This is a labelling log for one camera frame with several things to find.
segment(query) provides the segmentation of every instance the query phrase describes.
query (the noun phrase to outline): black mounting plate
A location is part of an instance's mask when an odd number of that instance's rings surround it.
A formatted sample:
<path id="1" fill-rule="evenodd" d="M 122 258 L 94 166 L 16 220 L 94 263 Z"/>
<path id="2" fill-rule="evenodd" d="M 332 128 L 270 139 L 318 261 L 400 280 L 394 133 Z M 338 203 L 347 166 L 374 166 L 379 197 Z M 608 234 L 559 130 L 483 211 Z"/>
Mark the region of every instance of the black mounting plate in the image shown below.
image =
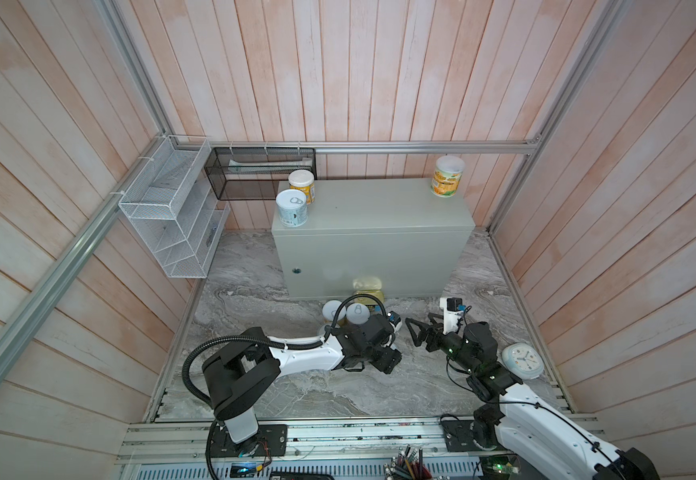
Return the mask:
<path id="1" fill-rule="evenodd" d="M 473 441 L 473 420 L 441 420 L 444 442 L 448 452 L 480 452 Z"/>
<path id="2" fill-rule="evenodd" d="M 286 450 L 286 425 L 260 425 L 257 433 L 247 440 L 244 440 L 239 445 L 236 445 L 228 435 L 228 430 L 216 429 L 212 437 L 212 445 L 210 446 L 210 456 L 212 458 L 227 458 L 238 457 L 242 452 L 248 452 L 252 449 L 256 442 L 266 442 L 268 451 L 272 457 L 280 457 L 284 455 Z M 264 457 L 265 451 L 262 448 L 257 449 L 255 457 Z"/>

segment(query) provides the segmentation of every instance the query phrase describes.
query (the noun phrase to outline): marble floor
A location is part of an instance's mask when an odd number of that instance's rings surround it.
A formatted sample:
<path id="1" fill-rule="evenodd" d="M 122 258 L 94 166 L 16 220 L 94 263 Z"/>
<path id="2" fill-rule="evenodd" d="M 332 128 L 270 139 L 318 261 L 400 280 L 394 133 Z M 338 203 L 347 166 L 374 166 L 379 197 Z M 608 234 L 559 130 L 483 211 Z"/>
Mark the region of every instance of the marble floor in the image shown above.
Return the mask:
<path id="1" fill-rule="evenodd" d="M 530 342 L 483 233 L 471 235 L 444 293 L 460 296 L 472 306 L 470 320 L 489 322 L 499 349 Z M 312 336 L 324 323 L 321 307 L 319 301 L 289 300 L 270 232 L 223 233 L 157 421 L 211 418 L 209 407 L 189 394 L 180 380 L 183 361 L 197 345 L 250 326 L 261 326 L 266 334 L 278 337 Z M 439 312 L 437 298 L 386 299 L 386 308 L 402 318 L 422 321 L 428 312 Z M 367 366 L 362 373 L 312 371 L 277 379 L 255 404 L 257 417 L 468 415 L 481 405 L 476 396 L 449 381 L 441 352 L 415 348 L 406 328 L 396 346 L 404 357 L 390 375 Z M 210 349 L 200 356 L 191 369 L 194 383 L 205 391 L 200 365 L 214 352 Z M 555 404 L 545 376 L 528 384 Z"/>

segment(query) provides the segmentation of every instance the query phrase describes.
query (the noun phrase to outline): can label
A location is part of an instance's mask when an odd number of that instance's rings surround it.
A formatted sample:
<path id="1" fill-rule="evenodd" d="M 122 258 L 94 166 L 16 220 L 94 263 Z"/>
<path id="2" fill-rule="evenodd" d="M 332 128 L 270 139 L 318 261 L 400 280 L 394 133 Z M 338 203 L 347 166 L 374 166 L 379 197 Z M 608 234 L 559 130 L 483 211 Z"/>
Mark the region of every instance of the can label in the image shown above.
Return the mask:
<path id="1" fill-rule="evenodd" d="M 458 174 L 450 174 L 436 170 L 433 172 L 431 180 L 431 190 L 439 197 L 451 197 L 457 192 L 457 186 L 460 184 L 462 172 Z"/>
<path id="2" fill-rule="evenodd" d="M 300 226 L 308 220 L 308 209 L 303 201 L 299 198 L 290 198 L 290 204 L 287 208 L 282 207 L 276 202 L 279 207 L 279 220 L 285 226 Z"/>
<path id="3" fill-rule="evenodd" d="M 305 194 L 306 205 L 311 205 L 311 203 L 314 201 L 314 198 L 316 198 L 316 186 L 314 184 L 306 185 L 305 187 L 295 187 L 294 185 L 290 184 L 290 188 L 300 190 Z"/>

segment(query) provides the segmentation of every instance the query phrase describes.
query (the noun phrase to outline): yellow can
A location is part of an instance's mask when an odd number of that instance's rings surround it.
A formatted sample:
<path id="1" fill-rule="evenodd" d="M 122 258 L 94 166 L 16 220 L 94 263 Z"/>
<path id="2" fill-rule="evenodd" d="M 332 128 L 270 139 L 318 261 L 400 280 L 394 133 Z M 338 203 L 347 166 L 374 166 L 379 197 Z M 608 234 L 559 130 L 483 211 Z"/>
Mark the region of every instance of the yellow can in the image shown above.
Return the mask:
<path id="1" fill-rule="evenodd" d="M 431 180 L 431 191 L 439 197 L 451 197 L 457 192 L 466 162 L 454 155 L 445 155 L 436 161 Z"/>
<path id="2" fill-rule="evenodd" d="M 309 170 L 295 170 L 289 176 L 290 187 L 305 194 L 306 205 L 311 205 L 316 198 L 314 174 Z"/>

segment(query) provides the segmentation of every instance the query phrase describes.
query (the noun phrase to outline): white can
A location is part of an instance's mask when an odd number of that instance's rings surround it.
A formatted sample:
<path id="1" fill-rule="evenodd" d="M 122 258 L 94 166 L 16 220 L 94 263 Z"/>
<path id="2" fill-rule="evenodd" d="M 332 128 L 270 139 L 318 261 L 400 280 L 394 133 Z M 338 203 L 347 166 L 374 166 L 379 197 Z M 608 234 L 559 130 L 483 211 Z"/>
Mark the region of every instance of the white can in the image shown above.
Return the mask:
<path id="1" fill-rule="evenodd" d="M 335 312 L 337 312 L 337 307 L 340 306 L 342 302 L 339 300 L 330 300 L 327 303 L 324 303 L 324 307 L 321 309 L 321 314 L 324 315 L 324 320 L 327 322 L 332 323 L 332 320 L 335 319 Z M 343 309 L 340 311 L 340 314 L 337 316 L 338 320 L 342 320 L 346 317 L 346 308 L 343 307 Z"/>
<path id="2" fill-rule="evenodd" d="M 370 309 L 363 303 L 356 302 L 348 306 L 346 316 L 349 322 L 361 325 L 370 319 Z"/>
<path id="3" fill-rule="evenodd" d="M 314 174 L 309 170 L 295 170 L 289 176 L 290 186 L 305 194 L 306 204 L 310 205 L 316 198 Z"/>
<path id="4" fill-rule="evenodd" d="M 457 192 L 466 162 L 454 155 L 445 155 L 436 161 L 436 171 L 431 180 L 431 191 L 439 197 L 451 197 Z"/>
<path id="5" fill-rule="evenodd" d="M 282 225 L 300 226 L 308 220 L 306 197 L 300 190 L 290 188 L 279 193 L 276 196 L 276 206 L 279 207 Z"/>

